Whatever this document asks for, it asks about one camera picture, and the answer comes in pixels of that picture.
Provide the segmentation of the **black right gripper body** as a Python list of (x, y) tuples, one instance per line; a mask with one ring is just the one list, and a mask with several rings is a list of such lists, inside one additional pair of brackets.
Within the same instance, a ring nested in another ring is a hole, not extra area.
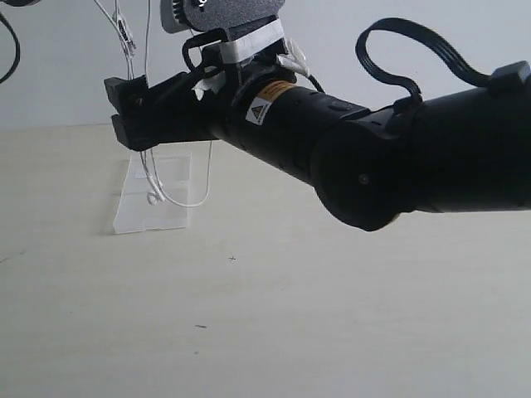
[(245, 102), (275, 80), (295, 83), (299, 49), (278, 41), (236, 64), (222, 60), (219, 43), (201, 51), (195, 71), (180, 73), (149, 90), (149, 106), (140, 115), (140, 143), (159, 145), (214, 139)]

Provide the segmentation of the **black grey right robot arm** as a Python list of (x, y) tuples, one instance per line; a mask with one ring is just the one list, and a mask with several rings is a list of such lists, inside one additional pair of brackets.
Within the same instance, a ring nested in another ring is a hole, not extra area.
[(344, 224), (377, 231), (403, 213), (530, 208), (530, 67), (482, 88), (379, 110), (300, 86), (282, 42), (229, 66), (216, 44), (194, 71), (104, 87), (118, 141), (141, 152), (221, 140), (311, 186)]

